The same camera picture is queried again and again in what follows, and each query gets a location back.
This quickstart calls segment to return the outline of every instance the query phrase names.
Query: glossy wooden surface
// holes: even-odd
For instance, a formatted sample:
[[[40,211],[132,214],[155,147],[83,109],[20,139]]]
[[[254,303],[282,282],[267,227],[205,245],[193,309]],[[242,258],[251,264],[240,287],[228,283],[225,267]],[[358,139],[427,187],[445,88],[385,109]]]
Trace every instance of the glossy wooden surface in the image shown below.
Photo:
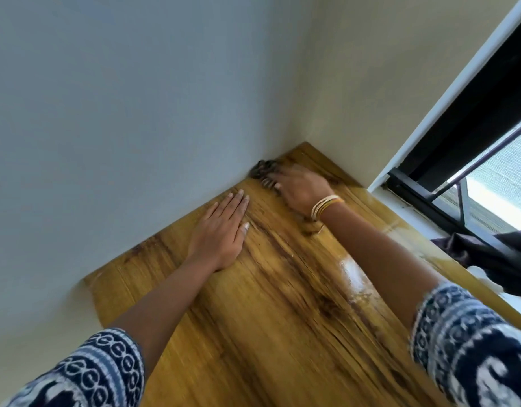
[[[285,158],[325,175],[353,210],[521,328],[521,315],[308,143]],[[407,331],[332,234],[305,237],[274,193],[251,179],[238,188],[252,200],[243,252],[185,314],[142,405],[448,405],[411,362]],[[86,278],[103,326],[180,265],[204,210]]]

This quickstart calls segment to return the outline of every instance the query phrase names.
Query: person's left hand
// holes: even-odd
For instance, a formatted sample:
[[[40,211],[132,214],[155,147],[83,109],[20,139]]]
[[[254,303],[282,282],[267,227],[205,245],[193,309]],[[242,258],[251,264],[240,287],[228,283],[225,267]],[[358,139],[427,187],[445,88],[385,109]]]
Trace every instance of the person's left hand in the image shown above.
[[[230,266],[242,250],[249,223],[240,225],[249,204],[244,192],[230,193],[221,204],[212,205],[196,226],[187,259],[199,259],[213,271]]]

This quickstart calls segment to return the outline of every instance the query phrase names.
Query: patterned sleeve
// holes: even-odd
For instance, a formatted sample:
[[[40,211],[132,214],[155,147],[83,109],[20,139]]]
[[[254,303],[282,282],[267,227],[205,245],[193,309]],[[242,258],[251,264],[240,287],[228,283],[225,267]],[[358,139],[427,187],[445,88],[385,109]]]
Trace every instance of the patterned sleeve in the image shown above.
[[[521,331],[456,284],[427,295],[410,352],[458,405],[521,406]]]
[[[137,407],[144,383],[138,345],[125,331],[108,328],[1,407]]]

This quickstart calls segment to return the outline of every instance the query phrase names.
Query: person's right arm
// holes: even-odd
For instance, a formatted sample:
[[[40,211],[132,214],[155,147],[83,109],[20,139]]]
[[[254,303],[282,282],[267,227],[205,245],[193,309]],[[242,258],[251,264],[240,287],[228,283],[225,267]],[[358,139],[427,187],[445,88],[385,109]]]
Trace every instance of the person's right arm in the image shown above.
[[[309,216],[334,192],[299,166],[272,176],[288,205]],[[410,353],[447,398],[463,406],[521,405],[521,331],[375,229],[344,203],[320,220],[410,330]]]

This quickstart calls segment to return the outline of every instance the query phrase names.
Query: white bangle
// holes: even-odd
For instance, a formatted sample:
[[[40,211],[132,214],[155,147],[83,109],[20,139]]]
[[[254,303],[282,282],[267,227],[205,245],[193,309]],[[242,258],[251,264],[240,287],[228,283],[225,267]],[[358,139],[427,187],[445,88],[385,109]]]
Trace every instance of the white bangle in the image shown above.
[[[311,219],[313,221],[317,221],[317,213],[321,209],[321,207],[323,205],[325,205],[327,202],[329,202],[330,200],[334,200],[336,198],[340,198],[340,197],[335,195],[335,194],[332,194],[332,195],[330,195],[328,197],[325,197],[325,198],[322,198],[321,200],[319,200],[317,202],[317,204],[314,205],[313,208],[311,209]]]

